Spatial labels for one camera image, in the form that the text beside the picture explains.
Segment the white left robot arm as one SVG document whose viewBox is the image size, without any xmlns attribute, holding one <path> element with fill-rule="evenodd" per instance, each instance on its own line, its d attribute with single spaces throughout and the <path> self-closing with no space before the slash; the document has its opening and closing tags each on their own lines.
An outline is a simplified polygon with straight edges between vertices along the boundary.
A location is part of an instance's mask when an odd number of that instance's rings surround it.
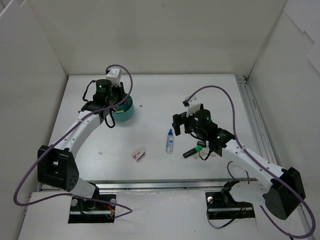
<svg viewBox="0 0 320 240">
<path fill-rule="evenodd" d="M 100 204 L 99 189 L 80 177 L 76 156 L 80 148 L 106 119 L 117 104 L 127 100 L 124 85 L 119 77 L 106 77 L 94 81 L 96 92 L 92 100 L 86 100 L 76 121 L 61 141 L 51 146 L 41 146 L 37 152 L 39 183 L 64 190 L 82 197 L 82 204 L 89 210 Z"/>
</svg>

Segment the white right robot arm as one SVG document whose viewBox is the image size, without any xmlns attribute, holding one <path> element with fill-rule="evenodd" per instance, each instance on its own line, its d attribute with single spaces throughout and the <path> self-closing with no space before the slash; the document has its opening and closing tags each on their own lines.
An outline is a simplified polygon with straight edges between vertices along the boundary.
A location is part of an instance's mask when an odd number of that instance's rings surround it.
<svg viewBox="0 0 320 240">
<path fill-rule="evenodd" d="M 234 162 L 257 179 L 267 190 L 262 194 L 264 204 L 276 218 L 286 220 L 301 203 L 299 198 L 305 199 L 298 170 L 275 165 L 238 143 L 234 134 L 212 121 L 209 110 L 199 109 L 194 114 L 183 112 L 173 115 L 172 119 L 172 127 L 177 136 L 181 134 L 180 126 L 184 126 L 184 132 L 195 134 L 210 152 Z"/>
</svg>

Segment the green cap black highlighter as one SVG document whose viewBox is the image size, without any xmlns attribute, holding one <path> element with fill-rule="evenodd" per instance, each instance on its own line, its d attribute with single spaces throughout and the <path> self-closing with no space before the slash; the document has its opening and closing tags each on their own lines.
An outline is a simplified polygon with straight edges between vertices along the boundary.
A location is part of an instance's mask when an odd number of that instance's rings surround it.
<svg viewBox="0 0 320 240">
<path fill-rule="evenodd" d="M 201 150 L 202 150 L 201 146 L 196 146 L 196 147 L 188 150 L 187 152 L 183 153 L 182 156 L 186 159 L 186 158 L 193 156 L 196 153 L 199 153 L 199 155 L 200 155 Z"/>
</svg>

